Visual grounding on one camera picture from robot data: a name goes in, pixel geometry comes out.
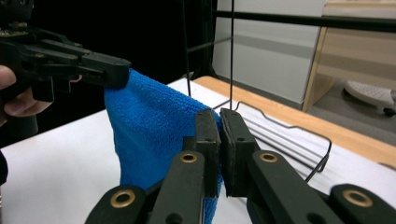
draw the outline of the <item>black plastic part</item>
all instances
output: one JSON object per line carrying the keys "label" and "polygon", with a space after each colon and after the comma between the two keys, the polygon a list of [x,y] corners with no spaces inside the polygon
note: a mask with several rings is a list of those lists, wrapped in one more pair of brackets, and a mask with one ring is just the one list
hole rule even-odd
{"label": "black plastic part", "polygon": [[344,223],[280,154],[256,151],[248,169],[276,223]]}
{"label": "black plastic part", "polygon": [[195,150],[205,156],[205,196],[218,197],[220,137],[210,108],[195,115]]}
{"label": "black plastic part", "polygon": [[274,217],[269,209],[258,205],[250,199],[247,199],[247,211],[253,224],[275,224]]}
{"label": "black plastic part", "polygon": [[104,76],[90,76],[82,74],[86,82],[112,89],[124,88],[128,82],[131,63],[127,60],[112,57],[102,53],[92,52],[81,57],[82,66],[103,71]]}
{"label": "black plastic part", "polygon": [[6,157],[4,157],[3,152],[0,150],[0,186],[2,186],[4,183],[7,182],[7,177],[8,177],[7,160]]}
{"label": "black plastic part", "polygon": [[141,188],[117,186],[100,199],[85,224],[145,223],[144,217],[140,216],[145,200],[146,193]]}
{"label": "black plastic part", "polygon": [[328,204],[345,223],[394,223],[396,220],[396,210],[388,203],[371,191],[351,184],[332,187]]}
{"label": "black plastic part", "polygon": [[29,117],[7,117],[9,135],[15,140],[29,138],[38,132],[38,125],[35,115]]}
{"label": "black plastic part", "polygon": [[183,151],[195,151],[195,137],[185,136],[183,137]]}
{"label": "black plastic part", "polygon": [[226,194],[232,197],[247,197],[251,182],[248,175],[248,161],[257,149],[256,140],[238,112],[222,108],[220,117],[221,172]]}
{"label": "black plastic part", "polygon": [[163,181],[148,224],[203,223],[204,172],[205,158],[200,152],[177,153]]}
{"label": "black plastic part", "polygon": [[[54,90],[70,92],[69,81],[79,75],[83,81],[105,88],[121,89],[126,86],[130,62],[83,49],[63,35],[39,28],[26,27],[23,31],[28,35],[0,36],[0,62],[9,67],[17,78],[14,85],[0,91],[3,105],[29,87],[32,87],[37,101],[53,102]],[[52,37],[61,42],[40,37]],[[21,120],[8,118],[7,126],[13,141],[38,132],[35,117]]]}

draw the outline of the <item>black metal wire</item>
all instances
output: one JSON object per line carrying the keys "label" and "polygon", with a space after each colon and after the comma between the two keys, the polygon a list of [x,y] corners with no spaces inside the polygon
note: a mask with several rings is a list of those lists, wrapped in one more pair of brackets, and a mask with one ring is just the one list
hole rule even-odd
{"label": "black metal wire", "polygon": [[194,52],[194,51],[196,51],[198,49],[205,49],[205,48],[208,48],[208,47],[212,47],[215,44],[218,44],[218,43],[221,43],[221,42],[224,42],[224,41],[228,41],[228,40],[231,40],[231,37],[226,37],[226,38],[223,38],[223,39],[220,39],[220,40],[215,40],[215,41],[212,41],[212,42],[208,42],[208,43],[205,43],[205,44],[202,44],[202,45],[199,45],[199,46],[195,46],[195,47],[189,48],[189,49],[187,49],[187,52],[191,53],[191,52]]}
{"label": "black metal wire", "polygon": [[215,15],[222,18],[233,18],[250,21],[270,21],[288,24],[341,28],[349,30],[396,33],[396,20],[391,19],[352,18],[339,16],[292,16],[230,11],[216,11]]}
{"label": "black metal wire", "polygon": [[214,110],[215,110],[215,109],[218,109],[218,108],[220,108],[220,107],[222,107],[222,106],[224,106],[225,104],[228,104],[228,103],[230,103],[230,100],[224,101],[223,103],[214,106],[213,109],[214,109]]}
{"label": "black metal wire", "polygon": [[231,5],[231,55],[230,55],[230,109],[233,109],[233,20],[235,18],[235,1]]}
{"label": "black metal wire", "polygon": [[320,173],[320,172],[322,172],[322,171],[324,170],[324,168],[325,168],[325,166],[326,166],[326,163],[327,163],[327,160],[329,159],[329,156],[330,156],[330,151],[331,151],[331,149],[332,149],[332,140],[331,140],[330,138],[328,138],[328,137],[326,137],[326,136],[324,136],[324,135],[322,135],[322,134],[320,134],[320,133],[315,133],[315,132],[309,131],[309,130],[307,130],[307,129],[303,128],[303,127],[300,127],[300,126],[288,126],[288,125],[285,125],[285,124],[283,124],[283,123],[281,123],[281,122],[278,122],[278,121],[276,121],[276,120],[274,120],[274,119],[268,118],[258,107],[254,106],[254,105],[250,105],[250,104],[245,103],[245,102],[243,102],[243,101],[240,101],[240,102],[237,103],[236,108],[235,108],[234,111],[237,111],[237,109],[239,108],[239,106],[240,106],[241,104],[242,104],[242,105],[247,105],[247,106],[249,106],[249,107],[251,107],[251,108],[253,108],[253,109],[259,111],[265,119],[267,119],[267,120],[273,122],[274,124],[276,124],[276,125],[278,125],[278,126],[280,126],[280,127],[282,127],[282,128],[285,128],[285,129],[300,129],[300,130],[303,130],[303,131],[305,131],[305,132],[312,133],[313,135],[316,135],[316,136],[318,136],[318,137],[320,137],[320,138],[325,139],[326,141],[328,141],[328,142],[329,142],[329,145],[328,145],[328,147],[327,147],[327,152],[326,152],[326,154],[320,159],[320,161],[317,163],[317,165],[316,165],[315,167],[312,168],[312,167],[310,167],[305,161],[301,161],[301,160],[297,159],[297,157],[293,156],[293,155],[290,154],[289,152],[286,152],[286,151],[284,151],[284,150],[281,150],[281,149],[279,149],[278,147],[275,147],[273,144],[269,143],[268,141],[265,141],[262,137],[259,137],[257,134],[253,134],[253,136],[257,137],[258,139],[260,139],[260,140],[263,141],[264,143],[269,144],[269,145],[272,146],[272,147],[275,147],[277,150],[284,152],[285,154],[287,154],[288,156],[290,156],[291,158],[293,158],[294,160],[296,160],[296,161],[299,162],[300,164],[302,164],[302,165],[304,165],[304,166],[306,166],[306,167],[311,168],[312,171],[311,171],[311,173],[305,178],[305,182],[308,182],[308,181],[314,176],[315,173],[317,173],[317,172]]}
{"label": "black metal wire", "polygon": [[190,64],[189,64],[189,53],[188,53],[188,43],[187,43],[187,28],[186,28],[186,12],[184,9],[184,0],[180,1],[181,10],[181,26],[183,33],[183,47],[184,47],[184,63],[186,64],[186,77],[187,77],[187,89],[189,91],[189,96],[191,97],[191,84],[190,84]]}

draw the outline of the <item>blue towel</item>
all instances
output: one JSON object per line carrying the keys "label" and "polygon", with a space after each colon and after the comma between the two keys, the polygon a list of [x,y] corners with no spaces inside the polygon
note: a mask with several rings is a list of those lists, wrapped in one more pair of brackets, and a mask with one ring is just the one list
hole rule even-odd
{"label": "blue towel", "polygon": [[[105,89],[105,104],[120,160],[120,184],[142,189],[165,178],[183,137],[195,136],[195,114],[208,108],[134,69],[124,89]],[[214,115],[220,127],[219,115]],[[205,224],[212,222],[216,205],[216,198],[204,199]]]}

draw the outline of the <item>black background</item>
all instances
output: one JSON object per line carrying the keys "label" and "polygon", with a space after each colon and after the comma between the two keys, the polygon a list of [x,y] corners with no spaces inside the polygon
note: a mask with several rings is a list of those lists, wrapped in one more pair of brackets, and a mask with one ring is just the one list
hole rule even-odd
{"label": "black background", "polygon": [[[186,2],[188,46],[192,47],[204,43],[202,1]],[[164,84],[186,73],[179,0],[35,0],[28,25],[65,35],[84,49],[126,59],[133,69]],[[200,66],[199,57],[190,54],[190,71]],[[56,92],[55,102],[36,116],[39,132],[103,109],[102,87],[72,83],[70,93]],[[6,127],[0,131],[4,142]],[[2,140],[0,147],[10,143]]]}

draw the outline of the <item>white tabletop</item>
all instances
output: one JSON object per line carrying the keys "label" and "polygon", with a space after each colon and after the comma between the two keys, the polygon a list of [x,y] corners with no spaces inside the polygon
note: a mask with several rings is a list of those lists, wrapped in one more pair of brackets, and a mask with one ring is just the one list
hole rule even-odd
{"label": "white tabletop", "polygon": [[[187,90],[183,79],[169,86]],[[227,100],[197,84],[191,87],[192,97],[209,106]],[[1,188],[5,224],[84,223],[100,198],[119,184],[120,164],[105,110],[1,150],[9,169]],[[396,207],[396,172],[338,146],[332,151],[326,172],[314,176],[312,187],[328,192],[337,183],[356,183]],[[213,223],[250,223],[246,200],[224,193]]]}

